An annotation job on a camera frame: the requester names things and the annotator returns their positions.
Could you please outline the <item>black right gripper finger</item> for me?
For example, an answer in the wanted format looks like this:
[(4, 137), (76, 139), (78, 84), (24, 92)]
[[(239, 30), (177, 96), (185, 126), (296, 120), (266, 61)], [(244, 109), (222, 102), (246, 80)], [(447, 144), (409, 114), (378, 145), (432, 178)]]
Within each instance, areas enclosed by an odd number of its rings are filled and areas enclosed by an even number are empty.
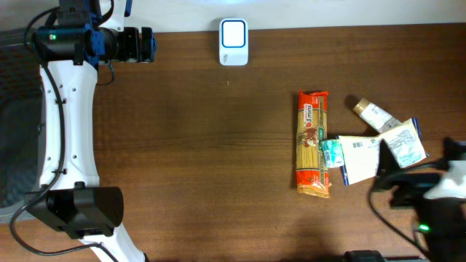
[(388, 191), (400, 185), (396, 172), (400, 170), (395, 156), (387, 142), (382, 140), (379, 145), (379, 165), (371, 187), (372, 191)]
[(450, 161), (465, 161), (466, 145), (464, 141), (455, 141), (452, 138), (443, 139), (443, 159)]

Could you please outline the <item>yellow snack bag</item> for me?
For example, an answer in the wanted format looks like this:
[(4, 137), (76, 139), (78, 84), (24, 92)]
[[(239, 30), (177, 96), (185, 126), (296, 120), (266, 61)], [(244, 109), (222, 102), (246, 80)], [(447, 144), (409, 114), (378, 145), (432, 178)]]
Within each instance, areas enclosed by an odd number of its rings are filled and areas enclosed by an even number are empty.
[(376, 137), (339, 136), (344, 157), (341, 172), (346, 186), (376, 175), (382, 141), (388, 145), (389, 151), (402, 168), (427, 157), (416, 118), (411, 118)]

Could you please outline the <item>white tube with gold cap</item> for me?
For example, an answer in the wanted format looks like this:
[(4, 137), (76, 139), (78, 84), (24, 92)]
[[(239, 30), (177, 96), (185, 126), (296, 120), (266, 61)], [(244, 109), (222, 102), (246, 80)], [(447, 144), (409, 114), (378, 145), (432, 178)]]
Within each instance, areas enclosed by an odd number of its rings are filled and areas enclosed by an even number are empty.
[(401, 124), (394, 116), (365, 98), (355, 105), (353, 111), (378, 133), (386, 132)]

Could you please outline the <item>teal tissue pack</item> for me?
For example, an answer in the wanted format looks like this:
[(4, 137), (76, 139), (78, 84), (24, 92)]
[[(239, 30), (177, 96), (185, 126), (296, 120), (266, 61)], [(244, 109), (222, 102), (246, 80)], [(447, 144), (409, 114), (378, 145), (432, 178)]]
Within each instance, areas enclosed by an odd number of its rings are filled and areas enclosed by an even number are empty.
[(324, 140), (320, 143), (327, 168), (344, 166), (344, 154), (338, 139)]

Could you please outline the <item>orange pasta package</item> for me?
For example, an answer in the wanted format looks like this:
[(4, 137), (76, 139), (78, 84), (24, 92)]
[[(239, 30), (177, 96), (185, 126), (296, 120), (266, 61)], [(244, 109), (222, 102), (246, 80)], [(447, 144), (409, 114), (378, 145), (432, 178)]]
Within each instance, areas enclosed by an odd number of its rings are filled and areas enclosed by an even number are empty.
[(320, 198), (330, 196), (330, 178), (321, 142), (328, 134), (328, 93), (298, 95), (296, 129), (297, 191)]

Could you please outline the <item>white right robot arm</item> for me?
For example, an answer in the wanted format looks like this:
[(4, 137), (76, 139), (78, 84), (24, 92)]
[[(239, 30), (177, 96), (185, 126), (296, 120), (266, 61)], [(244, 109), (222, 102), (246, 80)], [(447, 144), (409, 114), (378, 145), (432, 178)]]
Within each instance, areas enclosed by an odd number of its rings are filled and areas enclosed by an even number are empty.
[[(374, 207), (373, 194), (392, 192), (392, 209), (412, 209), (417, 225), (406, 236)], [(402, 168), (382, 141), (379, 165), (367, 193), (372, 213), (429, 261), (465, 260), (465, 143), (443, 140), (440, 159)]]

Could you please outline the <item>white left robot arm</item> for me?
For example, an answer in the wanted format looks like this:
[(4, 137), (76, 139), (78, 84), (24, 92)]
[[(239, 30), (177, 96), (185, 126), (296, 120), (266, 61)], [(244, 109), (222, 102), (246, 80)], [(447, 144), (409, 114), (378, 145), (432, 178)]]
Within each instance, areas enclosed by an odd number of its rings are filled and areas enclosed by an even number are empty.
[(61, 1), (31, 36), (44, 88), (45, 146), (39, 189), (24, 209), (51, 229), (80, 241), (101, 261), (146, 261), (127, 233), (124, 200), (102, 187), (95, 164), (92, 102), (98, 69), (114, 62), (150, 63), (157, 42), (148, 27), (127, 27), (131, 0)]

